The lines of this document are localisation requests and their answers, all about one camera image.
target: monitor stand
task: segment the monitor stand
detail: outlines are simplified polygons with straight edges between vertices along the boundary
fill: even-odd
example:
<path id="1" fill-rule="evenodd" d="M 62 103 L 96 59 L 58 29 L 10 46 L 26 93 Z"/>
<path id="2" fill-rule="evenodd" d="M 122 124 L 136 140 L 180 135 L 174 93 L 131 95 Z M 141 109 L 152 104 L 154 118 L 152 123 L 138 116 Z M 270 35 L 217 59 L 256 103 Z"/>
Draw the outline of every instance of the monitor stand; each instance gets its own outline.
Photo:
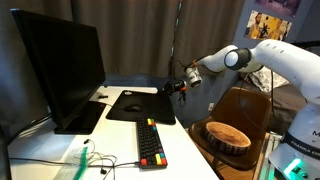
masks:
<path id="1" fill-rule="evenodd" d="M 54 133 L 81 135 L 91 134 L 105 107 L 105 103 L 89 101 L 85 105 L 82 114 L 74 119 L 67 128 L 55 128 Z"/>

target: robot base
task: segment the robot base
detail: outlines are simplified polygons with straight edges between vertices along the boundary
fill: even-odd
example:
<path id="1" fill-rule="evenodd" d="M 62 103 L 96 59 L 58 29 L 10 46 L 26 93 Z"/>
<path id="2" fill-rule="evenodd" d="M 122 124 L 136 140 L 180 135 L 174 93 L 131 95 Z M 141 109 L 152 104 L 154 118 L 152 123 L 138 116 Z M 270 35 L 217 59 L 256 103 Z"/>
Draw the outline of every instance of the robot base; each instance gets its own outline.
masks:
<path id="1" fill-rule="evenodd" d="M 269 161 L 288 180 L 320 180 L 320 161 L 304 155 L 286 143 L 279 144 Z"/>

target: black mouse pad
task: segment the black mouse pad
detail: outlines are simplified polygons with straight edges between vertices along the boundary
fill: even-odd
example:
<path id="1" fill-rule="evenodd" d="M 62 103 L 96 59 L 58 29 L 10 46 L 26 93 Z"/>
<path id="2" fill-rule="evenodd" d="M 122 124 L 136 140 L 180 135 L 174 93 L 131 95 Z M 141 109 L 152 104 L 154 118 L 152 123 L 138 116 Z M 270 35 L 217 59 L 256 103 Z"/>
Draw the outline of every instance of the black mouse pad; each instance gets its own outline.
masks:
<path id="1" fill-rule="evenodd" d="M 140 105 L 142 111 L 126 112 L 124 108 L 131 104 Z M 153 118 L 157 123 L 170 125 L 176 123 L 170 98 L 165 92 L 150 94 L 124 90 L 112 106 L 106 118 L 123 121 Z"/>

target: wall poster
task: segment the wall poster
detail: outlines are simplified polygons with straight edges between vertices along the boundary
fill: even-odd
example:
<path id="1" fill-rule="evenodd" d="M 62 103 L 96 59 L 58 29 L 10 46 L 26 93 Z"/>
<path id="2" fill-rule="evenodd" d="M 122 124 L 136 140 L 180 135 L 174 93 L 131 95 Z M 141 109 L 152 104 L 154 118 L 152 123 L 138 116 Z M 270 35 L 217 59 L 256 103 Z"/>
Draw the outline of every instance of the wall poster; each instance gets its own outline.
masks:
<path id="1" fill-rule="evenodd" d="M 255 0 L 255 3 L 278 13 L 295 17 L 301 0 Z"/>
<path id="2" fill-rule="evenodd" d="M 291 22 L 252 10 L 244 36 L 251 39 L 285 41 L 291 26 Z"/>

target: gray curtain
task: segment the gray curtain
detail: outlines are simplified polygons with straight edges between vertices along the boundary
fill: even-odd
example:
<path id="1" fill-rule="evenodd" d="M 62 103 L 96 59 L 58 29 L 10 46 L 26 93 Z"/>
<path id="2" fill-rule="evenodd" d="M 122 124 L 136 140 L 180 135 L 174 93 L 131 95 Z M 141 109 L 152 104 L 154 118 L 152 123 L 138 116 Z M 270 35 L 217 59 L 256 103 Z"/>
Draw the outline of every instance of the gray curtain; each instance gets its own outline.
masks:
<path id="1" fill-rule="evenodd" d="M 0 123 L 5 133 L 48 112 L 10 8 L 96 26 L 106 73 L 168 77 L 175 60 L 189 63 L 231 43 L 243 1 L 0 1 Z"/>

